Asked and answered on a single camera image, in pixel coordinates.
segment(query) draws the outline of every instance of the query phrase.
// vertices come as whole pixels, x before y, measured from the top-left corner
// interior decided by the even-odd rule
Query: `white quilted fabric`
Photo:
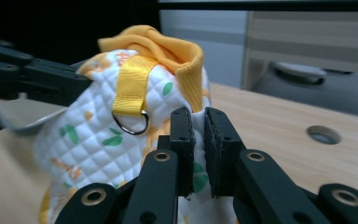
[[[104,56],[110,65],[92,74],[92,84],[72,103],[63,115],[50,121],[34,142],[34,158],[52,176],[48,195],[48,222],[53,223],[72,193],[90,183],[103,182],[119,188],[135,178],[150,148],[157,145],[151,130],[163,130],[171,112],[189,103],[178,89],[175,78],[162,65],[149,74],[146,109],[150,116],[149,132],[131,135],[123,132],[111,115],[115,100],[120,53],[137,54],[134,50],[114,50]],[[91,62],[94,68],[100,61]],[[203,74],[203,88],[208,80]],[[209,106],[208,97],[203,105]],[[212,199],[205,169],[203,149],[203,112],[193,114],[197,140],[195,148],[194,185],[196,192],[179,199],[178,223],[235,223],[232,200]],[[142,130],[143,117],[118,116],[132,130]]]

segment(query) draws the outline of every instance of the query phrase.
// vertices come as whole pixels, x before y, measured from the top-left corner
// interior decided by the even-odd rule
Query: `yellow strap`
[[[118,115],[141,116],[145,108],[147,77],[158,61],[133,55],[121,66],[117,79],[116,99],[112,112]]]

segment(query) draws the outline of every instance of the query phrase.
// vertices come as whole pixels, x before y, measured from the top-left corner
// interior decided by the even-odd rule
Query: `metal ring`
[[[170,159],[170,157],[171,157],[170,154],[165,152],[159,152],[154,155],[154,159],[156,161],[167,161]]]
[[[333,189],[331,193],[333,194],[333,197],[341,203],[345,203],[346,205],[353,207],[358,206],[358,197],[352,192],[345,189]]]
[[[143,130],[141,130],[140,132],[134,132],[134,131],[131,131],[130,129],[124,127],[120,123],[120,121],[118,121],[118,119],[116,118],[115,114],[112,112],[113,119],[117,123],[118,127],[120,127],[120,129],[123,130],[124,132],[130,133],[130,134],[133,134],[133,135],[138,135],[138,134],[142,134],[142,133],[146,132],[147,127],[149,126],[149,115],[144,110],[141,110],[141,114],[145,117],[145,120],[146,120],[145,128]]]
[[[263,155],[257,152],[249,152],[246,156],[251,161],[263,161],[265,159]]]
[[[90,195],[95,194],[95,199],[91,198]],[[86,206],[93,206],[98,203],[101,203],[106,198],[106,191],[104,189],[89,189],[86,193],[81,197],[81,202]]]

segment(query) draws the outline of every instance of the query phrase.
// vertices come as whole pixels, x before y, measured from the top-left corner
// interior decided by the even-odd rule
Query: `wooden table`
[[[316,193],[336,182],[358,189],[357,117],[215,84],[211,95],[244,144],[266,151],[302,188]],[[312,125],[337,131],[341,141],[314,141],[306,132]],[[33,162],[32,142],[0,131],[0,223],[37,223],[48,176]]]

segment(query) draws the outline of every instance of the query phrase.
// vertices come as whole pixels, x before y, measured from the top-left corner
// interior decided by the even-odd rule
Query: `green leaf print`
[[[67,189],[69,189],[69,188],[72,187],[72,185],[70,185],[70,184],[68,184],[68,183],[66,183],[66,182],[63,182],[63,185],[64,185]]]
[[[194,192],[200,192],[208,183],[208,176],[207,175],[196,175],[193,177],[193,186]]]
[[[108,146],[108,147],[115,147],[115,146],[120,145],[122,140],[123,140],[123,137],[114,136],[114,137],[103,140],[103,145]]]
[[[60,128],[60,136],[64,137],[66,135],[66,130],[65,128]]]
[[[69,138],[73,143],[77,144],[79,142],[79,137],[77,136],[77,132],[74,126],[67,124],[66,131],[69,133]]]
[[[118,130],[116,129],[110,129],[110,132],[114,133],[114,134],[117,134],[117,135],[121,135],[121,132],[119,132]]]
[[[202,173],[202,172],[203,172],[202,166],[194,162],[194,173]]]
[[[65,137],[67,133],[69,134],[69,138],[73,143],[77,144],[79,142],[79,137],[77,136],[77,132],[74,126],[67,124],[60,128],[61,137]]]
[[[200,192],[205,188],[205,185],[208,183],[208,176],[204,173],[202,165],[194,162],[194,176],[193,176],[193,186],[194,192]]]
[[[163,96],[168,95],[171,92],[172,87],[173,87],[173,83],[172,82],[167,82],[165,84],[165,86],[164,86],[164,89],[162,90],[162,95]]]

